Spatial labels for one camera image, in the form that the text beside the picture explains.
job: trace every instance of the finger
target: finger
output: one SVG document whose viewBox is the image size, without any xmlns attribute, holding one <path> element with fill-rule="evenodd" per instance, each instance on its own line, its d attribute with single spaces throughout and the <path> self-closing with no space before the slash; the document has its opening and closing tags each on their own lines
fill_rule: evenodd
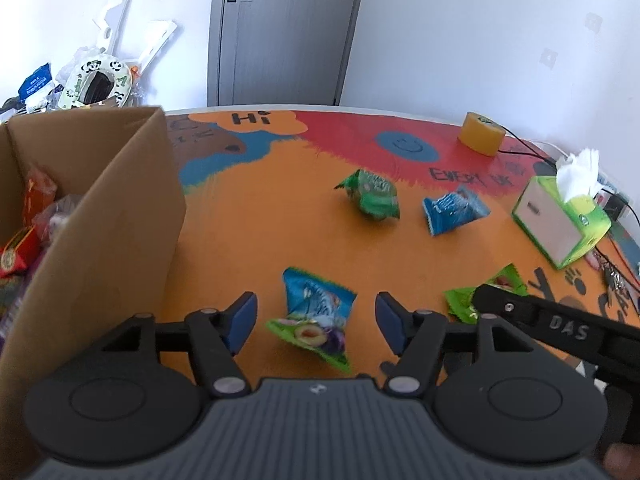
<svg viewBox="0 0 640 480">
<path fill-rule="evenodd" d="M 616 480 L 640 478 L 640 446 L 612 444 L 604 457 L 605 469 Z"/>
</svg>

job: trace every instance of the door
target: door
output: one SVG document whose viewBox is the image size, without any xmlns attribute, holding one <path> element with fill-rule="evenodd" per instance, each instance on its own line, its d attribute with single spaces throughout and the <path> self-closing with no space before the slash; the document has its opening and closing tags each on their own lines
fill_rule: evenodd
<svg viewBox="0 0 640 480">
<path fill-rule="evenodd" d="M 355 1 L 224 0 L 218 103 L 334 104 Z"/>
</svg>

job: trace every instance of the green tissue box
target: green tissue box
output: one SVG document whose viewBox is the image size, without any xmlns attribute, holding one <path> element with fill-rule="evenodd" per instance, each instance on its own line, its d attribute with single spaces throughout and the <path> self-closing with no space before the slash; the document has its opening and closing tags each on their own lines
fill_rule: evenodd
<svg viewBox="0 0 640 480">
<path fill-rule="evenodd" d="M 583 195 L 562 202 L 554 176 L 533 177 L 512 215 L 556 269 L 584 256 L 611 227 L 593 198 Z"/>
</svg>

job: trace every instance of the tissue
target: tissue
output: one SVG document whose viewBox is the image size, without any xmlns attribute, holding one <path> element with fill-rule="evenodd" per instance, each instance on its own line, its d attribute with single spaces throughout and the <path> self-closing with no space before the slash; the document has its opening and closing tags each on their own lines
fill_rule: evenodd
<svg viewBox="0 0 640 480">
<path fill-rule="evenodd" d="M 598 182 L 599 160 L 598 150 L 586 149 L 577 156 L 572 153 L 566 160 L 556 162 L 556 184 L 565 203 L 581 195 L 593 198 L 602 189 Z"/>
</svg>

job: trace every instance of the painted tabletop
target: painted tabletop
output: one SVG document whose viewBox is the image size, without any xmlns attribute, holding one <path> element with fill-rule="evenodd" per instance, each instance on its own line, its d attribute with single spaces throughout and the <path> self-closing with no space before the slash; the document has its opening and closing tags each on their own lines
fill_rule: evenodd
<svg viewBox="0 0 640 480">
<path fill-rule="evenodd" d="M 311 352 L 276 338 L 267 320 L 286 314 L 282 272 L 301 267 L 358 293 L 346 326 L 353 373 L 379 379 L 395 361 L 374 318 L 389 291 L 409 310 L 446 313 L 443 291 L 476 286 L 514 263 L 529 293 L 640 326 L 627 298 L 607 300 L 583 259 L 555 270 L 511 218 L 529 179 L 548 174 L 530 156 L 495 158 L 457 141 L 459 127 L 379 112 L 211 110 L 167 116 L 187 213 L 168 277 L 162 321 L 206 306 L 224 309 L 244 291 L 258 321 L 237 361 L 260 377 L 339 377 Z M 503 150 L 521 151 L 505 138 Z M 334 187 L 358 168 L 392 180 L 401 220 L 372 221 Z M 432 237 L 422 199 L 465 184 L 491 209 L 484 219 Z M 612 242 L 600 249 L 621 264 Z M 565 358 L 572 365 L 577 360 Z M 188 373 L 186 357 L 163 361 Z"/>
</svg>

